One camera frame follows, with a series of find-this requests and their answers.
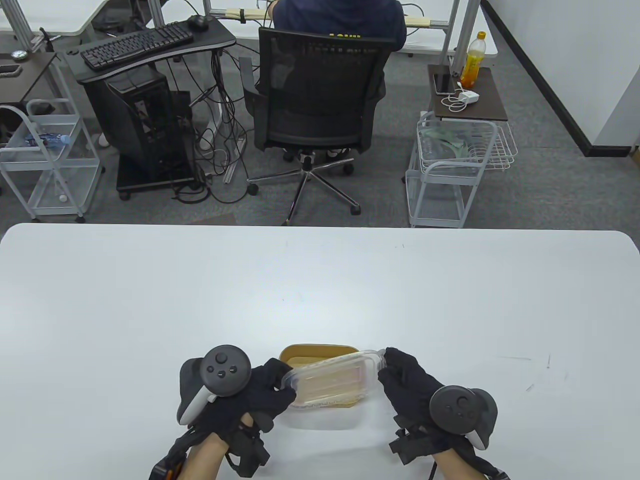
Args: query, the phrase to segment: phone charger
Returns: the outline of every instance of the phone charger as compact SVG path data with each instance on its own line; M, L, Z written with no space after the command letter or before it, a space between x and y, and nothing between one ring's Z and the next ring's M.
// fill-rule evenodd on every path
M458 100L464 102L466 105L476 103L479 98L480 95L478 95L476 92L472 92L471 90L465 90L458 95Z

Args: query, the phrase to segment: hand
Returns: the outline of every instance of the hand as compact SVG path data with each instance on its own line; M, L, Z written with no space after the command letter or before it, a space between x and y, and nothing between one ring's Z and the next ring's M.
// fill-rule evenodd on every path
M378 372L385 394L401 417L428 429L437 429L429 414L429 402L443 385L411 356L396 348L385 352L387 366Z
M238 428L245 413L264 413L273 420L296 399L292 388L278 390L282 377L290 370L291 367L275 358L252 369L247 386L236 395L218 397L209 403L194 421L194 427L224 435Z

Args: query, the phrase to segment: floor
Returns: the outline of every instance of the floor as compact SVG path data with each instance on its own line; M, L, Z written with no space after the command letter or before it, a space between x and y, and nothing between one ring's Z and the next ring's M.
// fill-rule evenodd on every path
M585 158L566 132L549 104L519 64L504 39L492 26L499 55L485 60L493 69L502 100L519 147L512 167L484 175L467 228L553 228L620 230L640 243L640 169L629 158ZM6 40L0 45L10 47ZM238 46L234 56L249 51ZM385 69L387 96L376 110L374 139L369 151L358 156L355 173L340 172L331 180L362 205L362 215L351 216L349 208L318 185L309 185L296 213L295 225L344 227L407 227L407 205L400 181L406 170L420 110L428 104L427 64L436 59L394 54ZM189 60L197 70L195 60ZM225 56L226 85L234 98L241 96L239 74ZM166 65L160 70L166 71ZM197 88L184 65L172 63L181 89ZM84 91L68 77L73 95L91 131L99 131L95 115ZM245 128L251 117L242 102L238 118ZM196 108L196 118L204 120L204 106ZM259 152L249 145L244 153L250 175L288 169L276 150ZM295 180L261 186L257 196L246 196L232 205L209 199L198 205L184 205L172 199L168 190L140 193L128 202L115 190L118 155L113 148L102 149L100 157L107 171L102 176L87 219L91 223L218 223L238 225L279 225L286 217L296 189ZM238 168L231 185L214 182L213 191L221 199L233 200L245 191L244 171ZM24 180L21 186L27 188ZM0 179L0 236L16 223L29 221L16 197ZM47 221L73 221L58 217Z

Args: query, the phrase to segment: clear plastic lid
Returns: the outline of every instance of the clear plastic lid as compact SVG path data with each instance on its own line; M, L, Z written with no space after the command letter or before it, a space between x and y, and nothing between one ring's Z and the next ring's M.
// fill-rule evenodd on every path
M295 368L282 378L296 391L291 408L347 406L363 399L385 366L385 351L363 350Z

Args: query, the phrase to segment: computer tower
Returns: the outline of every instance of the computer tower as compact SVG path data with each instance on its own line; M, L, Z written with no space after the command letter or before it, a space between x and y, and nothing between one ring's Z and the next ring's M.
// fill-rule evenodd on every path
M120 151L118 183L120 170L135 177L136 187L182 180L185 168L192 177L164 75L144 66L84 88L106 139Z

